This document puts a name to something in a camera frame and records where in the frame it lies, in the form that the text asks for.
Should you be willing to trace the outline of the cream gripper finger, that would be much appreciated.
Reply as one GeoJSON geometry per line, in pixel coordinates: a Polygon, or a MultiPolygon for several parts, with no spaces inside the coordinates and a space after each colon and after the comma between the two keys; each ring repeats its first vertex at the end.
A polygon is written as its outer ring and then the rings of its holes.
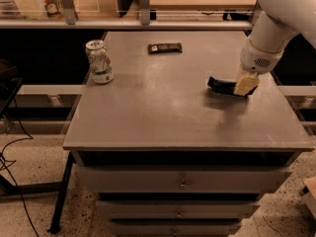
{"type": "Polygon", "coordinates": [[[254,90],[259,83],[260,79],[258,72],[249,72],[240,67],[237,73],[234,94],[237,96],[246,96],[254,90]]]}

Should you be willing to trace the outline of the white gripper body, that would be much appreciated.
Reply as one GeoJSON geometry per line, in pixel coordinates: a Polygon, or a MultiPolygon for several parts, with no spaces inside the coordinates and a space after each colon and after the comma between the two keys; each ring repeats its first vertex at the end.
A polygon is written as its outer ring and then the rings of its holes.
{"type": "Polygon", "coordinates": [[[241,67],[249,72],[268,73],[276,67],[282,55],[282,51],[268,53],[256,49],[247,39],[240,55],[241,67]]]}

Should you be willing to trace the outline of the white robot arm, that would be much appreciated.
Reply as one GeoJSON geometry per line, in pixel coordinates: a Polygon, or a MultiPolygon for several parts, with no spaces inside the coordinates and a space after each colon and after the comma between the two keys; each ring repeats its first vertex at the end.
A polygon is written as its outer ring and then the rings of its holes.
{"type": "Polygon", "coordinates": [[[237,96],[246,96],[259,85],[259,75],[276,67],[296,35],[316,47],[316,0],[258,0],[258,4],[262,12],[240,55],[233,90],[237,96]]]}

